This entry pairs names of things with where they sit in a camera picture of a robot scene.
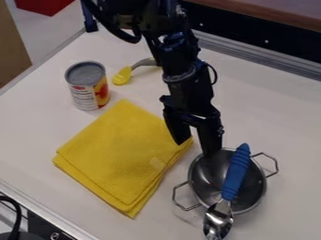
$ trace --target white table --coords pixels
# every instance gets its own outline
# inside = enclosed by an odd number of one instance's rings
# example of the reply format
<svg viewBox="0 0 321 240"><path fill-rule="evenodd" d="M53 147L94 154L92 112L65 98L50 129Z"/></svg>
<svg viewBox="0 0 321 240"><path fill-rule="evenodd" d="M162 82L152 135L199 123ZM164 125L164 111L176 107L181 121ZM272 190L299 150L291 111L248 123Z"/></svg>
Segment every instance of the white table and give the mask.
<svg viewBox="0 0 321 240"><path fill-rule="evenodd" d="M204 209L185 213L171 202L173 186L187 179L189 164L200 153L198 142L165 176L135 220L52 164L60 145L121 98L161 116L159 97L168 92L160 69L142 67L131 84L110 84L112 98L103 110L82 112L71 101L65 70L78 61L96 60L106 66L110 80L124 65L148 56L143 42L130 45L103 30L83 34L1 96L2 190L28 200L70 232L74 228L80 239L204 239ZM201 57L220 74L213 104L222 112L224 146L247 142L253 153L277 157L281 169L268 179L263 202L237 218L227 239L318 239L321 83L208 50L202 50ZM192 202L190 191L180 194Z"/></svg>

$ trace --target cable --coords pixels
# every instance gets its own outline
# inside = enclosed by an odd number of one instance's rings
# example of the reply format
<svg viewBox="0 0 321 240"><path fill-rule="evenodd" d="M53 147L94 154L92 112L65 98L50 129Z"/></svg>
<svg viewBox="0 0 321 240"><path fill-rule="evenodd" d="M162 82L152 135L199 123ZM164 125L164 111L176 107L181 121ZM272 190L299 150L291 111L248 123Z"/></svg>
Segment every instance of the cable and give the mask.
<svg viewBox="0 0 321 240"><path fill-rule="evenodd" d="M212 85L214 85L214 84L218 81L218 79L219 79L218 72L215 70L215 68L214 68L213 66L211 66L211 65L210 65L210 64L208 64L208 63L206 63L206 64L207 64L207 66L208 66L209 68L211 68L211 69L212 69L212 71L213 71L213 74L214 74L214 81L213 81Z"/></svg>
<svg viewBox="0 0 321 240"><path fill-rule="evenodd" d="M23 215L22 209L16 201L14 201L13 199L7 196L0 196L0 202L11 203L16 209L16 213L17 213L16 222L13 225L13 229L8 237L8 240L19 240L19 236L20 236L19 229L20 229L20 224L22 222L22 215Z"/></svg>
<svg viewBox="0 0 321 240"><path fill-rule="evenodd" d="M109 19L108 16L102 15L102 12L99 10L99 7L93 3L92 0L82 0L85 4L85 6L88 8L88 10L95 16L95 18L104 26L107 28L108 31L110 31L112 34L117 36L118 38L127 41L129 43L137 43L141 40L142 34L139 30L139 27L134 24L132 26L132 32L134 36L126 33L125 31L121 30L116 24L113 23L111 19Z"/></svg>

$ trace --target silver metal pot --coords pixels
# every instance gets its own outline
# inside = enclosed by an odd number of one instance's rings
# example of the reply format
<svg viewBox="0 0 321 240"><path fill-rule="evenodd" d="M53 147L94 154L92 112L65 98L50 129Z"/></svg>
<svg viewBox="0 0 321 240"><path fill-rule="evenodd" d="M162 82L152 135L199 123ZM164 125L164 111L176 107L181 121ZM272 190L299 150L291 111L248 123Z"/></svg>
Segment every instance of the silver metal pot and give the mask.
<svg viewBox="0 0 321 240"><path fill-rule="evenodd" d="M221 198L221 188L227 170L230 166L234 149L223 148L213 157L198 156L189 168L188 181L176 185L173 189L173 203L184 211L190 211L200 205L208 208ZM255 157L265 156L273 160L275 171L266 175L262 167L255 161ZM256 207L266 194L267 178L279 172L278 161L266 153L251 156L251 164L237 196L232 201L234 215L243 214ZM198 204L185 207L176 200L176 190L189 184L198 200Z"/></svg>

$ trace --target red object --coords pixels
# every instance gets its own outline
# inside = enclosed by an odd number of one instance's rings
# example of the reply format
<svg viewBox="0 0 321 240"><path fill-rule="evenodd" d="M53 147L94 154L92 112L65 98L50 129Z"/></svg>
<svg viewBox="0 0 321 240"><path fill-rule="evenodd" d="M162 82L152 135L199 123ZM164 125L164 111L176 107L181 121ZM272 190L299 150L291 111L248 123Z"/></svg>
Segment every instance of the red object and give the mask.
<svg viewBox="0 0 321 240"><path fill-rule="evenodd" d="M15 0L17 8L53 16L74 0Z"/></svg>
<svg viewBox="0 0 321 240"><path fill-rule="evenodd" d="M77 90L84 90L84 86L72 86L72 88L77 89Z"/></svg>
<svg viewBox="0 0 321 240"><path fill-rule="evenodd" d="M101 98L106 98L106 97L107 97L107 94L108 94L108 86L107 86L107 83L104 84L104 85L100 88L99 92L95 92L95 95L96 95L96 96L100 96Z"/></svg>

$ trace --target blue handle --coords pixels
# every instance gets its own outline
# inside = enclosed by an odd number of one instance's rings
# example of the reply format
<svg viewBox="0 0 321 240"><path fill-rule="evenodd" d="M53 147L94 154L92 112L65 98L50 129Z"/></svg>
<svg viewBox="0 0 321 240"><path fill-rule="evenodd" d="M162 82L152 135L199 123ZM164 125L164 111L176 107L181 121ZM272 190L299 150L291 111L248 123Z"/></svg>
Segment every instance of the blue handle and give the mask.
<svg viewBox="0 0 321 240"><path fill-rule="evenodd" d="M243 143L237 148L231 158L231 165L222 188L222 197L225 200L232 201L236 197L238 189L249 168L250 160L250 146L247 143Z"/></svg>

